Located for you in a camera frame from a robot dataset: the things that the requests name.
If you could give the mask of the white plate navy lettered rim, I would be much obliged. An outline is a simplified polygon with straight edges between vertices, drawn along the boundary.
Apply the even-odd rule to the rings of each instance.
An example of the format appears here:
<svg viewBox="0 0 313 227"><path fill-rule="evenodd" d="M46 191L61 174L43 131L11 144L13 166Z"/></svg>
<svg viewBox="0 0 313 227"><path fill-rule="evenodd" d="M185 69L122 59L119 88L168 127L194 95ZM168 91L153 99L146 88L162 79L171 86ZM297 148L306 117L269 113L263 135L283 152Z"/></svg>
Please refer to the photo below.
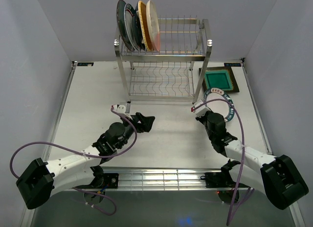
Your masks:
<svg viewBox="0 0 313 227"><path fill-rule="evenodd" d="M233 101L230 96L220 88L209 88L204 92L203 101L207 102L205 106L211 111L219 113L224 117L225 122L230 122L234 116L235 112L229 104L233 105Z"/></svg>

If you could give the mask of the pink cream floral round plate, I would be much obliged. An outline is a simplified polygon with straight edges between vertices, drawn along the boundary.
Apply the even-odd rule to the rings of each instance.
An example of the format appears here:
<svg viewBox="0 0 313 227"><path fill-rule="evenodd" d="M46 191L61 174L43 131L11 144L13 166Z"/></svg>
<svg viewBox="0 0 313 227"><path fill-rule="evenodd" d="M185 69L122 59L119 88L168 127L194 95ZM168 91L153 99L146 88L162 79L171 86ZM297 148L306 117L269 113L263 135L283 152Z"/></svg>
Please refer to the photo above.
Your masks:
<svg viewBox="0 0 313 227"><path fill-rule="evenodd" d="M146 4L147 25L153 51L160 51L160 29L156 6L152 0Z"/></svg>

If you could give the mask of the dark blue leaf-shaped dish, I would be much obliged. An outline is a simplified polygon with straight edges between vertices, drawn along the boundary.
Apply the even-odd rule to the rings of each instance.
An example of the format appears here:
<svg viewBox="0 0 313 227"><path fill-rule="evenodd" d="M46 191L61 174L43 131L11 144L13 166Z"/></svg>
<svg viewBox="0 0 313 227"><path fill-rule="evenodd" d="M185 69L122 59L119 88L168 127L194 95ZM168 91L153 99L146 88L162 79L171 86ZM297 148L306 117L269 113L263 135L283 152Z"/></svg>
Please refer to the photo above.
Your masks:
<svg viewBox="0 0 313 227"><path fill-rule="evenodd" d="M132 18L133 36L138 50L145 50L145 44L143 42L141 24L139 19L138 8L135 9L135 14Z"/></svg>

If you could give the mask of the large dark teal round plate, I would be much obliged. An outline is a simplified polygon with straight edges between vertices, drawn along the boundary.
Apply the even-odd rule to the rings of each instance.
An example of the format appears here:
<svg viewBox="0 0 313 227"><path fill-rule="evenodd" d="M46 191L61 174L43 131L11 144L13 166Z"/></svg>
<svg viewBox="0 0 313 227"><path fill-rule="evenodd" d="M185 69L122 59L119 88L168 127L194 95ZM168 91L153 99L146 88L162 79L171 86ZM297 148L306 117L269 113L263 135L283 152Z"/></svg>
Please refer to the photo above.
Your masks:
<svg viewBox="0 0 313 227"><path fill-rule="evenodd" d="M129 51L132 50L132 46L128 40L128 36L126 34L125 22L124 22L124 7L126 2L124 0L119 0L116 8L116 20L119 29L120 36Z"/></svg>

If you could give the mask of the white plate green red rim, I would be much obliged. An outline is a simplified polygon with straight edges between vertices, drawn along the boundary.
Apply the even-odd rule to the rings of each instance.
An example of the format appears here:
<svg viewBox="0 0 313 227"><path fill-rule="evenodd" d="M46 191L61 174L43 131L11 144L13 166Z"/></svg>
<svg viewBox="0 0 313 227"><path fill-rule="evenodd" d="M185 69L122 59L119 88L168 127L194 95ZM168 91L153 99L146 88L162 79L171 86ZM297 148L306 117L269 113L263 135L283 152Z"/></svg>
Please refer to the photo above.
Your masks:
<svg viewBox="0 0 313 227"><path fill-rule="evenodd" d="M132 46L132 50L138 50L138 45L135 41L134 34L133 34L133 18L135 18L135 10L132 7L132 5L127 3L124 7L124 22L125 22L126 34Z"/></svg>

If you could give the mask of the square bamboo-pattern tray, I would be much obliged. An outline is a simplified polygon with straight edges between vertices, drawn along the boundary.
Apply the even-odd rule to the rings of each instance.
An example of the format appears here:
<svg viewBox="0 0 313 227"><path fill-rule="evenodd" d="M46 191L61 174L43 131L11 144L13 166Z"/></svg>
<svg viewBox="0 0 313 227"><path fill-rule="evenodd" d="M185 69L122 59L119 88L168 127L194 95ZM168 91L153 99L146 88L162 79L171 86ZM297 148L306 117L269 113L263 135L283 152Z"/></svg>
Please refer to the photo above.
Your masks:
<svg viewBox="0 0 313 227"><path fill-rule="evenodd" d="M147 24L147 12L146 12L146 4L139 0L137 2L137 10L139 15L140 27L142 32L142 39L145 44L145 49L147 51L152 51L151 39L149 36L149 29Z"/></svg>

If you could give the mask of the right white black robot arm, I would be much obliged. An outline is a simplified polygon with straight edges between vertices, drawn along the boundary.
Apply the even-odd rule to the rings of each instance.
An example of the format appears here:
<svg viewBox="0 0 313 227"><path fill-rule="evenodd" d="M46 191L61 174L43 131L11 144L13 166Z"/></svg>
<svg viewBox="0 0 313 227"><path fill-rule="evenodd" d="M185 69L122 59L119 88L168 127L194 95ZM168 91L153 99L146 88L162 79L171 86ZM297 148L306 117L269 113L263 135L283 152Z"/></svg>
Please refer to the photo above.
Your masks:
<svg viewBox="0 0 313 227"><path fill-rule="evenodd" d="M214 150L233 159L243 167L230 168L221 173L221 181L233 186L241 175L241 182L264 193L278 209L283 210L307 195L309 188L292 159L286 155L279 157L262 153L242 142L226 130L221 114L207 111L197 113L199 121L207 132Z"/></svg>

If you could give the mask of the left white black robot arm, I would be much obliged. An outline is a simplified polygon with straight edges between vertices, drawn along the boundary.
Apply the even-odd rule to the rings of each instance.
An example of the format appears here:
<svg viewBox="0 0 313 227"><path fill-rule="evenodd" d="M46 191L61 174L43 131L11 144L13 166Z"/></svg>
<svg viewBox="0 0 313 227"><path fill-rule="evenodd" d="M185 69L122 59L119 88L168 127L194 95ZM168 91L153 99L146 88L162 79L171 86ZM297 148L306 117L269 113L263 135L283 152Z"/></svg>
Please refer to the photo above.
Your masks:
<svg viewBox="0 0 313 227"><path fill-rule="evenodd" d="M103 184L101 164L117 157L118 149L127 145L131 136L148 133L155 121L154 116L136 113L131 116L119 114L115 122L92 145L71 155L43 161L37 158L18 176L16 186L28 209L36 209L48 199L67 189L97 188Z"/></svg>

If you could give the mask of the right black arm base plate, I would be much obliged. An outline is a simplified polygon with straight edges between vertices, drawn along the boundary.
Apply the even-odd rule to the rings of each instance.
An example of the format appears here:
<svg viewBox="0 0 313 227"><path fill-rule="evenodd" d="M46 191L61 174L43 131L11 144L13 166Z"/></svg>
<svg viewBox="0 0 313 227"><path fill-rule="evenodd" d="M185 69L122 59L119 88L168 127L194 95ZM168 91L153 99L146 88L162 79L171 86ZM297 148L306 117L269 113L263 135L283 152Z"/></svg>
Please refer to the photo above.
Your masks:
<svg viewBox="0 0 313 227"><path fill-rule="evenodd" d="M206 172L201 176L206 188L234 188L236 182L223 172Z"/></svg>

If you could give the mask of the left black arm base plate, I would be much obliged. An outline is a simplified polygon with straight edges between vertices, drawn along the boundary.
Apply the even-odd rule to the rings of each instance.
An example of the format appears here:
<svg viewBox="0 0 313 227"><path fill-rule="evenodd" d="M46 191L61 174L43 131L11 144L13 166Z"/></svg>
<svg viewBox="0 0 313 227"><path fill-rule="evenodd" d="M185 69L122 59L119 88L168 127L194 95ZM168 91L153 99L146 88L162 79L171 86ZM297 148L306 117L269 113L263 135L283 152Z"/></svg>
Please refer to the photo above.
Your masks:
<svg viewBox="0 0 313 227"><path fill-rule="evenodd" d="M117 189L119 182L118 173L104 173L101 180L100 186L101 189Z"/></svg>

